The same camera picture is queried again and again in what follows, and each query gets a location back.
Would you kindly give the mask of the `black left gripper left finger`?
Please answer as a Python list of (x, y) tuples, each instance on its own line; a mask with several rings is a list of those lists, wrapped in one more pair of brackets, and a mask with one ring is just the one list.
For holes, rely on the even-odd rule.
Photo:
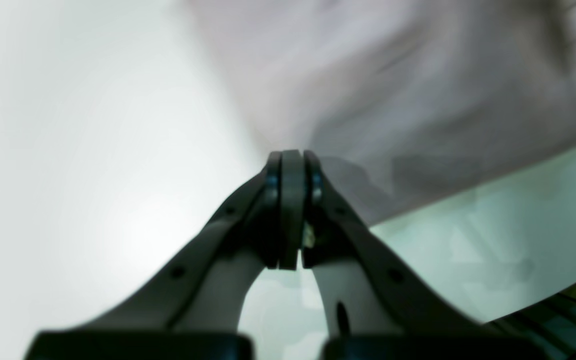
[(294, 152), (220, 205), (151, 280), (83, 325), (45, 331), (27, 360), (251, 360), (238, 334), (243, 303), (263, 269), (294, 269)]

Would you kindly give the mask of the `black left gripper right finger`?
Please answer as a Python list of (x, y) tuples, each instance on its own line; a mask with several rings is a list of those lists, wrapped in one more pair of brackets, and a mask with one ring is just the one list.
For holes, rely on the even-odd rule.
[(323, 360), (546, 359), (528, 338), (450, 305), (369, 230), (315, 153), (305, 151), (302, 162), (302, 264), (313, 272), (326, 315)]

